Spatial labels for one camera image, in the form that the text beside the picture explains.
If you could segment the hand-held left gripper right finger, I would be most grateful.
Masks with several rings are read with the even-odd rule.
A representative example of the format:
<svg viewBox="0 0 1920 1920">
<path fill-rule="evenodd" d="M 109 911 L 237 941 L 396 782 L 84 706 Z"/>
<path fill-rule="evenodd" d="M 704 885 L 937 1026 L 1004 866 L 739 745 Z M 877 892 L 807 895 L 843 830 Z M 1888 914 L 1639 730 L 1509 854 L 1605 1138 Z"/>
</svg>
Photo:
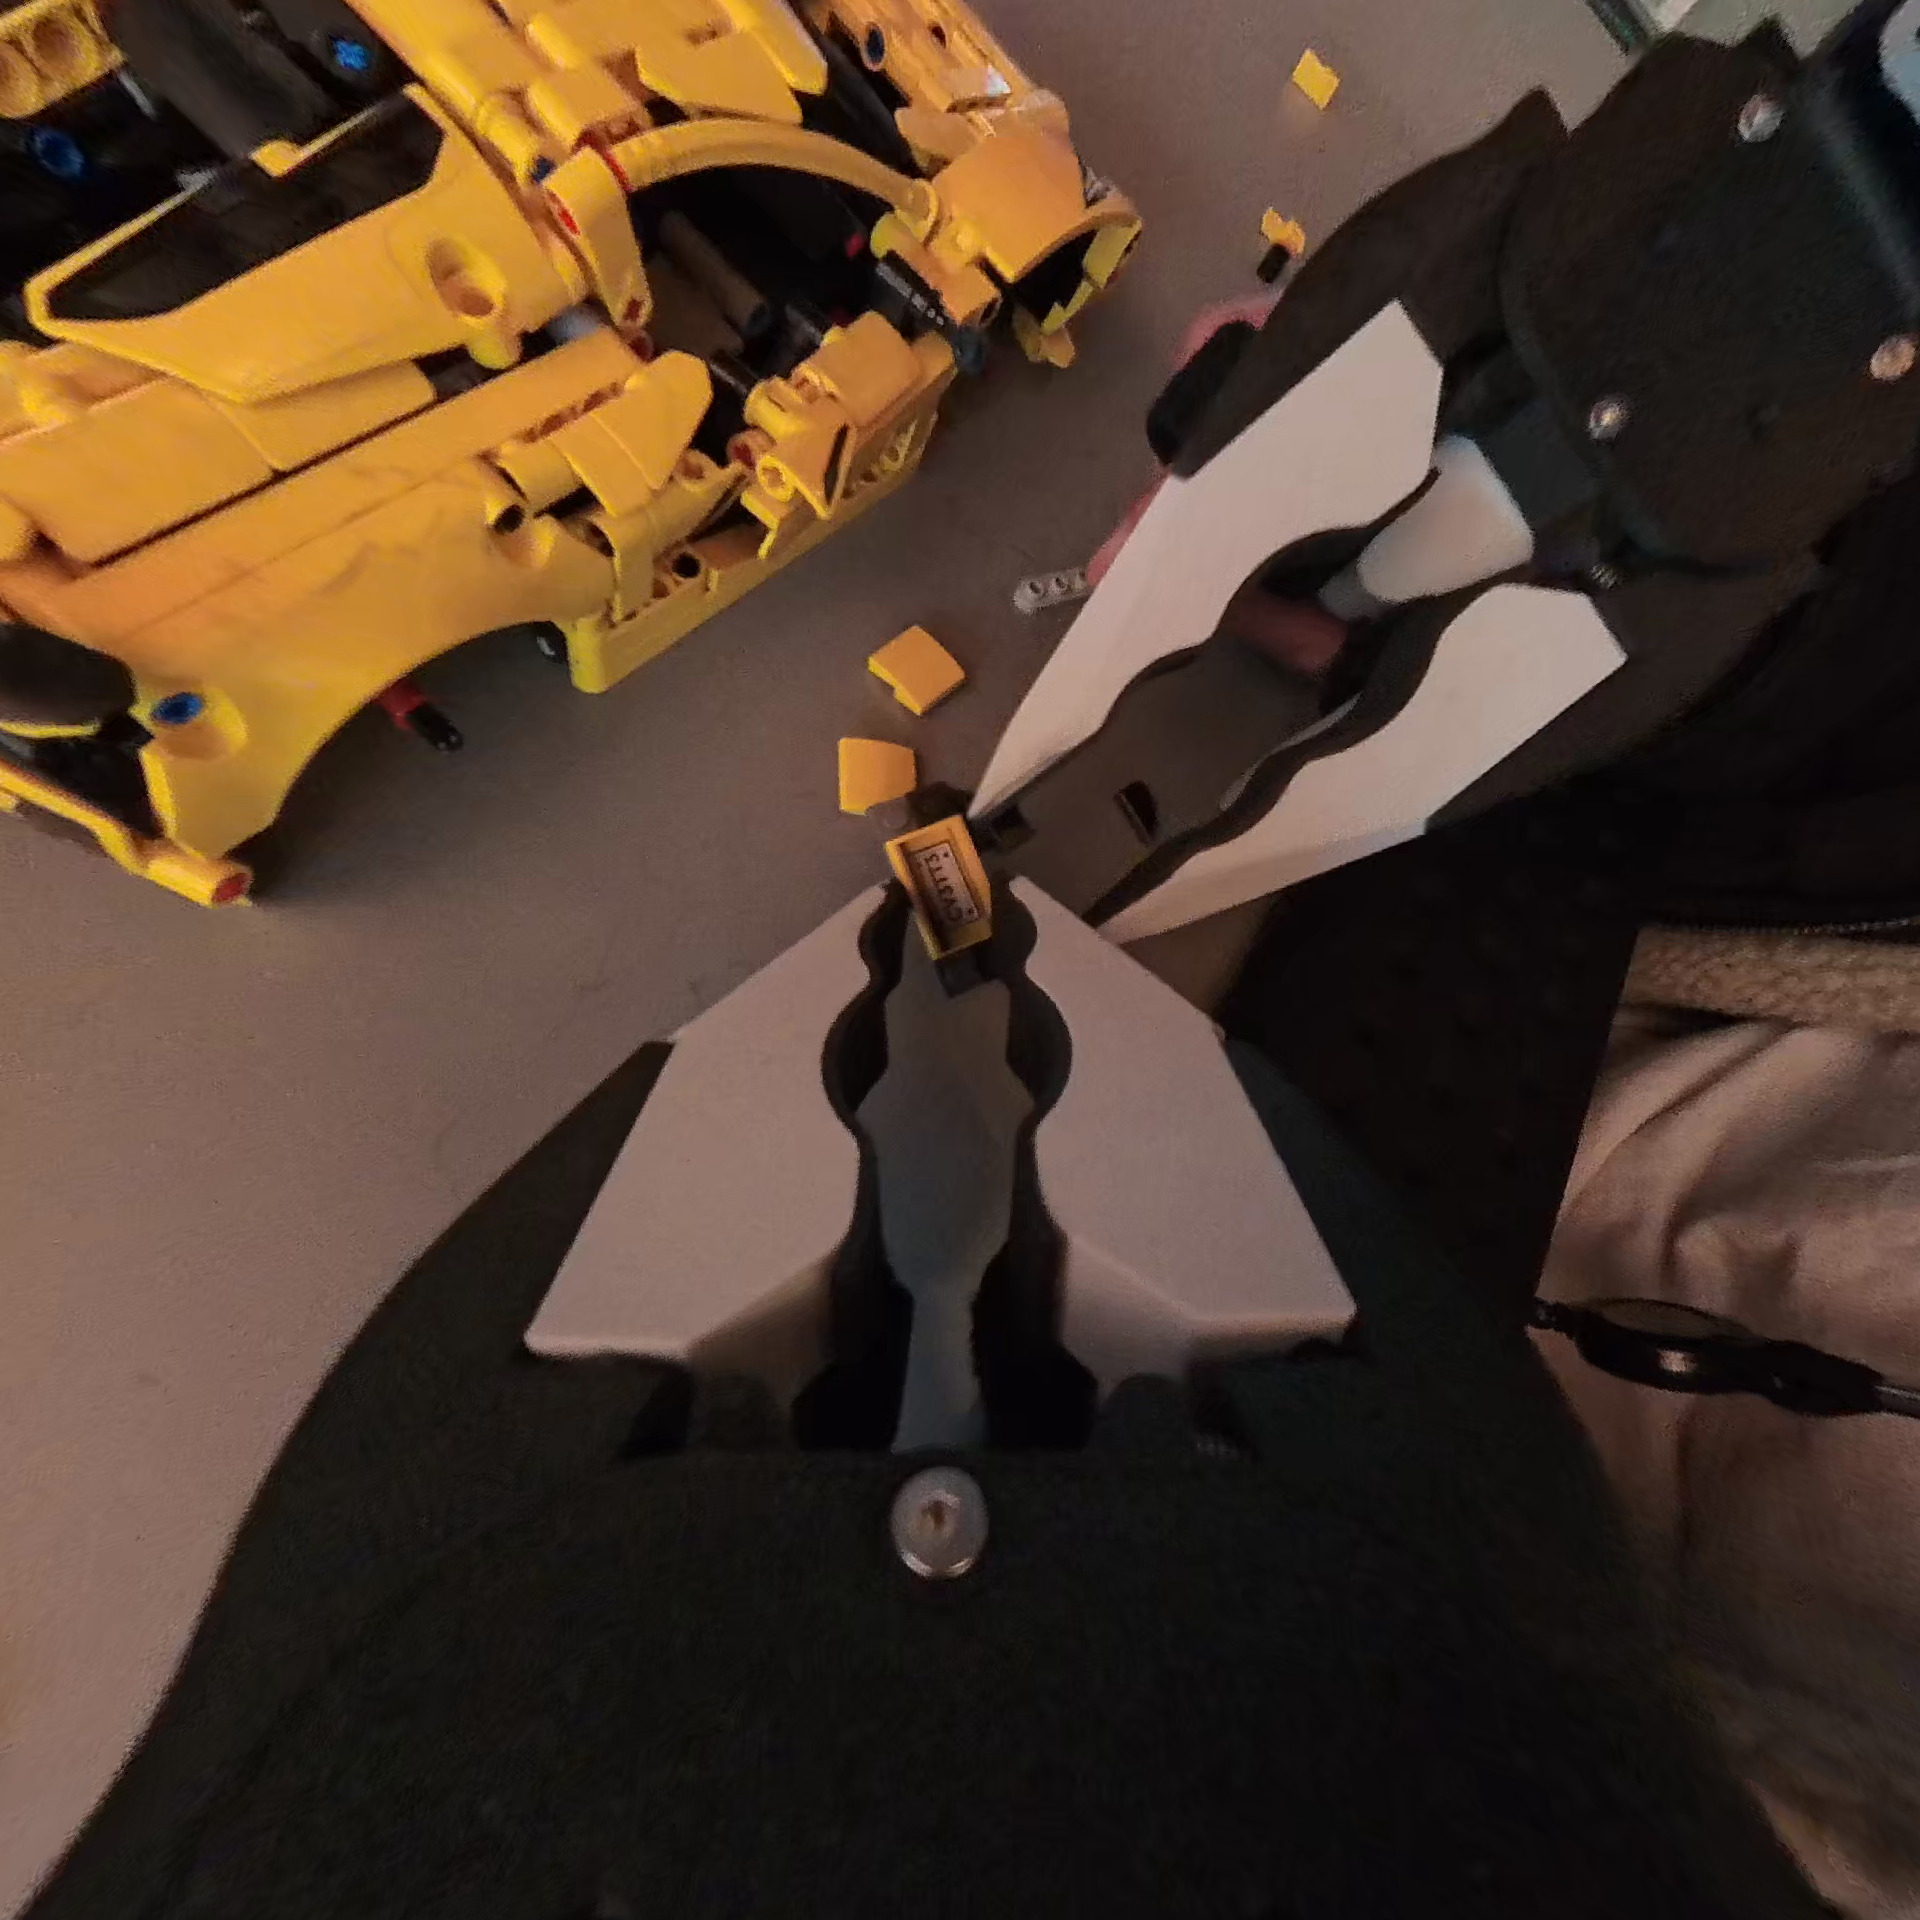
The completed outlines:
<svg viewBox="0 0 1920 1920">
<path fill-rule="evenodd" d="M 1068 1039 L 1036 1132 L 1068 1352 L 1185 1375 L 1343 1332 L 1353 1295 L 1214 1021 L 1030 879 L 1012 897 L 1036 930 L 1024 978 Z"/>
</svg>

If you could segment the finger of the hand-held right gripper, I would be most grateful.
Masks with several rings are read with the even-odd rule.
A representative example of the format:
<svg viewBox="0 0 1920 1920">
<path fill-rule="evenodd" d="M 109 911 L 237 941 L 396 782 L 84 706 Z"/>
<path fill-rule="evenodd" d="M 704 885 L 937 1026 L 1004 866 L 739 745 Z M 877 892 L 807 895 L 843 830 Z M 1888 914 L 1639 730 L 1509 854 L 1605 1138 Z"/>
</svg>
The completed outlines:
<svg viewBox="0 0 1920 1920">
<path fill-rule="evenodd" d="M 1014 708 L 971 814 L 1088 743 L 1148 666 L 1206 642 L 1283 549 L 1391 516 L 1427 480 L 1443 382 L 1391 302 L 1197 473 L 1169 476 Z"/>
<path fill-rule="evenodd" d="M 1435 620 L 1421 609 L 1326 730 L 1275 752 L 1089 918 L 1129 944 L 1398 848 L 1624 662 L 1580 592 L 1499 585 Z"/>
</svg>

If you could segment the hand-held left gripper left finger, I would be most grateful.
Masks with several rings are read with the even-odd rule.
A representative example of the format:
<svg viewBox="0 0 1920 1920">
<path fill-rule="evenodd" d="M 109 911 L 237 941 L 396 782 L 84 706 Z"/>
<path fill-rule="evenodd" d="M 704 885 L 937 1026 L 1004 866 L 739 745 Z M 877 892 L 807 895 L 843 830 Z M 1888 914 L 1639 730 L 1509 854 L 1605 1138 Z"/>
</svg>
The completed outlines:
<svg viewBox="0 0 1920 1920">
<path fill-rule="evenodd" d="M 684 1024 L 535 1309 L 533 1354 L 825 1369 L 897 962 L 900 897 L 870 887 Z"/>
</svg>

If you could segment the small yellow black brick assembly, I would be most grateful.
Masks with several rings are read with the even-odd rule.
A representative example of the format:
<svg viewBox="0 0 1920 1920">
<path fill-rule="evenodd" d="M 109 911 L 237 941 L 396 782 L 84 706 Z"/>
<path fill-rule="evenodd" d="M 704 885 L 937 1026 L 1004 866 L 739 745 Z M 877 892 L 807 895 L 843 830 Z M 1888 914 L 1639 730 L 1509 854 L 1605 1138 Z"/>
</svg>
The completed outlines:
<svg viewBox="0 0 1920 1920">
<path fill-rule="evenodd" d="M 992 877 L 992 938 L 947 965 L 934 965 L 928 958 L 932 975 L 949 1001 L 960 1001 L 990 985 L 1017 991 L 1019 981 L 1025 978 L 1032 951 L 1039 944 L 1039 926 L 1032 908 L 1017 892 L 1017 872 L 1012 866 L 1012 854 L 1019 852 L 1032 834 L 1019 806 L 1009 805 L 988 814 L 974 814 L 971 796 L 940 782 L 921 784 L 909 799 L 897 802 L 896 806 L 876 806 L 869 810 L 869 822 L 879 837 L 885 877 L 892 889 L 900 893 L 908 920 L 924 949 L 908 893 L 893 877 L 883 842 L 893 832 L 928 824 L 949 814 L 961 814 L 967 818 L 975 848 Z"/>
</svg>

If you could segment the grey desk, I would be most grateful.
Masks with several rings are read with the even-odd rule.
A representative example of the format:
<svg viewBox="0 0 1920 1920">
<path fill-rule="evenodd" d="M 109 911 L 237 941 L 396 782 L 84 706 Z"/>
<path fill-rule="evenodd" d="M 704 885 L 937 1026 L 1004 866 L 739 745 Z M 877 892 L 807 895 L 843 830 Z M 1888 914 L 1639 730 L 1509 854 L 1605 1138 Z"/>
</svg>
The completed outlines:
<svg viewBox="0 0 1920 1920">
<path fill-rule="evenodd" d="M 1255 287 L 1264 208 L 1321 238 L 1528 88 L 1621 55 L 1572 1 L 988 1 L 1142 212 L 1070 370 L 1009 352 L 896 495 L 607 695 L 524 637 L 424 676 L 300 782 L 256 903 L 211 911 L 4 822 L 4 1772 L 14 1916 L 143 1733 L 251 1496 L 401 1270 L 630 1052 L 845 905 L 877 849 L 841 736 L 971 784 L 1056 644 L 1021 576 L 1149 476 L 1183 326 Z M 1340 73 L 1316 112 L 1288 81 Z M 968 674 L 915 718 L 865 666 L 921 623 Z"/>
</svg>

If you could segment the person's right hand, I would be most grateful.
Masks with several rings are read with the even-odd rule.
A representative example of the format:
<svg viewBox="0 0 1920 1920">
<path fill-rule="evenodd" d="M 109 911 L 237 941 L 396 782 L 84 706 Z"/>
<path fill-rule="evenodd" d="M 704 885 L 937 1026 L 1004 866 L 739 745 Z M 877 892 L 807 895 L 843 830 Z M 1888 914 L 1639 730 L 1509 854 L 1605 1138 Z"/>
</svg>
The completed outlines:
<svg viewBox="0 0 1920 1920">
<path fill-rule="evenodd" d="M 1279 287 L 1269 286 L 1255 295 L 1209 304 L 1185 324 L 1172 353 L 1172 372 L 1161 394 L 1148 409 L 1148 446 L 1155 455 L 1172 448 L 1169 424 L 1163 418 L 1176 421 L 1180 416 L 1192 416 L 1217 382 L 1217 372 L 1189 376 L 1185 368 L 1192 356 L 1211 353 L 1214 358 L 1223 358 L 1227 356 L 1227 348 L 1239 349 L 1247 336 L 1259 332 L 1277 302 Z M 1165 480 L 1168 468 L 1163 461 L 1157 461 L 1155 477 L 1144 492 L 1129 505 L 1085 562 L 1089 586 L 1097 586 L 1113 569 L 1113 562 Z M 1343 621 L 1319 604 L 1286 598 L 1262 581 L 1251 581 L 1236 590 L 1217 623 L 1217 632 L 1233 637 L 1300 680 L 1323 679 L 1348 637 Z"/>
</svg>

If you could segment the yellow toy brick car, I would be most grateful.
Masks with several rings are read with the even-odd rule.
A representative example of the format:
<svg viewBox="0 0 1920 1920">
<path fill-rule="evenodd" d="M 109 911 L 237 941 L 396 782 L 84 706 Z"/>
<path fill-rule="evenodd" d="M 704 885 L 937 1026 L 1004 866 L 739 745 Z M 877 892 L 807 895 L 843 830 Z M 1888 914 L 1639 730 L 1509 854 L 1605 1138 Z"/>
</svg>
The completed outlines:
<svg viewBox="0 0 1920 1920">
<path fill-rule="evenodd" d="M 1140 220 L 967 5 L 4 5 L 4 814 L 193 905 L 356 714 L 601 692 Z"/>
</svg>

